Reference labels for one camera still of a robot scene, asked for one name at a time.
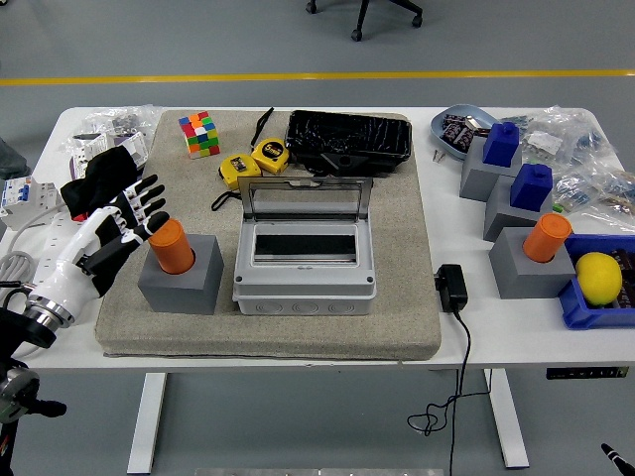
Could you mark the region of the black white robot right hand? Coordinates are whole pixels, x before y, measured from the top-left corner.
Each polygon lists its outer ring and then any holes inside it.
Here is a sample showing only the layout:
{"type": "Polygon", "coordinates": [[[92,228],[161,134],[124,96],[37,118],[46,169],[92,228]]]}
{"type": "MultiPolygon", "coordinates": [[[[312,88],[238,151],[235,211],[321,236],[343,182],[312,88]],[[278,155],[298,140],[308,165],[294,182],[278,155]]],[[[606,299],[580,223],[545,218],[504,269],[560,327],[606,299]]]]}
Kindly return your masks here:
{"type": "Polygon", "coordinates": [[[600,445],[602,451],[607,456],[607,458],[616,466],[621,475],[624,476],[634,476],[635,475],[635,467],[626,461],[616,450],[614,450],[607,443],[602,443],[600,445]]]}

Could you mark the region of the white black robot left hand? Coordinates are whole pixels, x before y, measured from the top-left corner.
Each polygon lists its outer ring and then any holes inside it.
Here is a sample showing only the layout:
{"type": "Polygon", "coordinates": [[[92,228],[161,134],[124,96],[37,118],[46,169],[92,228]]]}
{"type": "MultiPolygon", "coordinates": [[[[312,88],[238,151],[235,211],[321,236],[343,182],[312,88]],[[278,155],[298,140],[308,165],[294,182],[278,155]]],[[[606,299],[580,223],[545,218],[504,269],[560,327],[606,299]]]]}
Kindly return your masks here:
{"type": "Polygon", "coordinates": [[[47,314],[61,327],[86,304],[103,297],[130,255],[170,218],[162,209],[165,187],[158,177],[142,178],[97,208],[59,254],[53,273],[36,285],[26,313],[47,314]]]}

